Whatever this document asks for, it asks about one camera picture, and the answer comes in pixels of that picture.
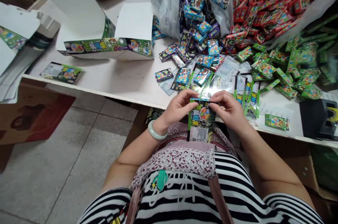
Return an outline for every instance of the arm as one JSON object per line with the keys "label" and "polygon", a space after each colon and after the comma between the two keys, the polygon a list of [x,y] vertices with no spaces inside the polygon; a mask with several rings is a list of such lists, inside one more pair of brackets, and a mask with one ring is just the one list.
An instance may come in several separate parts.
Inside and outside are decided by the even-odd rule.
{"label": "arm", "polygon": [[[170,125],[180,121],[197,106],[196,102],[189,102],[190,97],[198,97],[198,93],[193,90],[183,90],[170,101],[164,113],[152,124],[157,134],[165,135]],[[145,130],[113,162],[101,193],[112,188],[129,187],[137,169],[150,159],[159,144],[160,141],[152,138],[148,129]]]}
{"label": "arm", "polygon": [[215,103],[210,104],[223,122],[239,135],[250,164],[260,178],[262,196],[276,192],[287,193],[302,199],[314,208],[308,192],[297,175],[248,123],[241,105],[226,91],[215,93],[210,101],[220,102],[226,108],[223,110]]}

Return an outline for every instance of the barcode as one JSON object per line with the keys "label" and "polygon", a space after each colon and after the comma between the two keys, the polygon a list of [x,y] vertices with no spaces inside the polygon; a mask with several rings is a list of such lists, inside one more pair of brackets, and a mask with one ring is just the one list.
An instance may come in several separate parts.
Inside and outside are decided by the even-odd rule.
{"label": "barcode", "polygon": [[198,139],[206,140],[207,136],[208,136],[208,129],[207,128],[199,128],[198,129],[198,134],[197,134]]}

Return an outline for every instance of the finger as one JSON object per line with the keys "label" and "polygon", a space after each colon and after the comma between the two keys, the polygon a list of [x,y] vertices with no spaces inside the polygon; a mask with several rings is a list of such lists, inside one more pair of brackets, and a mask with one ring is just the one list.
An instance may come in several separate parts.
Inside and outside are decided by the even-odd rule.
{"label": "finger", "polygon": [[222,102],[225,108],[233,107],[233,101],[234,101],[234,98],[232,97],[232,95],[225,90],[215,93],[210,98],[210,102],[215,102],[215,103]]}
{"label": "finger", "polygon": [[209,104],[209,107],[214,111],[216,112],[218,115],[224,115],[224,110],[218,105],[218,104],[215,104],[215,103],[210,103]]}
{"label": "finger", "polygon": [[199,94],[194,90],[184,89],[177,95],[177,97],[182,98],[182,99],[187,99],[187,98],[190,98],[190,97],[197,98],[197,97],[199,97]]}
{"label": "finger", "polygon": [[182,109],[182,113],[183,114],[187,114],[189,111],[191,111],[192,109],[196,108],[198,106],[198,102],[192,102],[187,104],[186,106],[184,106]]}

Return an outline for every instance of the floral apron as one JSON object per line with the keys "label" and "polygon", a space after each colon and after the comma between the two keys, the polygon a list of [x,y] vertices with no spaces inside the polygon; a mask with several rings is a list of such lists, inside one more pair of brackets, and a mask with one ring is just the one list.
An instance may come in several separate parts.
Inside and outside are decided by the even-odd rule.
{"label": "floral apron", "polygon": [[187,130],[187,124],[178,122],[172,125],[168,129],[166,141],[161,143],[154,155],[138,168],[130,186],[134,191],[126,224],[134,222],[145,179],[150,173],[162,170],[194,173],[207,178],[222,223],[233,224],[218,182],[214,152],[226,152],[237,156],[234,148],[217,126],[214,127],[210,143],[187,141]]}

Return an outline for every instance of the hand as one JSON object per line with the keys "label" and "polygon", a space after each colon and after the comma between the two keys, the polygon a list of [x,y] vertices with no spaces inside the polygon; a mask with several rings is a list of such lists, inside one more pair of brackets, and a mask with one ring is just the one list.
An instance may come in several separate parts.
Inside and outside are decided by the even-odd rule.
{"label": "hand", "polygon": [[209,107],[235,132],[239,132],[243,129],[243,126],[249,125],[244,116],[242,106],[229,92],[225,90],[217,92],[210,98],[210,101],[215,103],[219,102],[221,106],[225,107],[225,110],[223,110],[218,104],[209,104]]}
{"label": "hand", "polygon": [[179,122],[189,111],[197,107],[197,102],[190,103],[191,97],[198,98],[199,94],[193,90],[184,89],[175,96],[164,113],[154,121],[154,131],[164,135],[170,125]]}

